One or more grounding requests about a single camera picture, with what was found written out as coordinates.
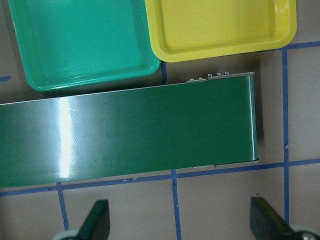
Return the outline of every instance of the plastic tray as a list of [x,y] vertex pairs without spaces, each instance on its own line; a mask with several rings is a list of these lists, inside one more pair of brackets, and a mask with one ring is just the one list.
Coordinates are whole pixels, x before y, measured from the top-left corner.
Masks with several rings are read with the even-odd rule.
[[152,52],[144,0],[9,0],[29,85],[37,91],[146,76]]
[[296,33],[295,0],[146,0],[151,47],[166,62],[276,49]]

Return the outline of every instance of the yellow plastic tray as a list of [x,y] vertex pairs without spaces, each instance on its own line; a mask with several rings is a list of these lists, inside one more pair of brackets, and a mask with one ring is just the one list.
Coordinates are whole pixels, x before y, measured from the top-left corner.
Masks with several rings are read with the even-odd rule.
[[281,48],[296,0],[145,0],[151,47],[166,62]]

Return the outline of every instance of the green plastic tray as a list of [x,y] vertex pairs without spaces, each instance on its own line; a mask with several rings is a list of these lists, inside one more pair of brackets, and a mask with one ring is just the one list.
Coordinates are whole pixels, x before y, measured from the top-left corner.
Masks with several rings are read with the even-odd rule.
[[144,0],[8,0],[29,85],[41,92],[147,76]]

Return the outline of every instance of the green belt surface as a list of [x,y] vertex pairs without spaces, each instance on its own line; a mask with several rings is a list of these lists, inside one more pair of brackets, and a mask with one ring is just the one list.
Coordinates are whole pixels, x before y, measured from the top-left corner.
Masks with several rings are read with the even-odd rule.
[[253,76],[0,105],[0,188],[254,161]]

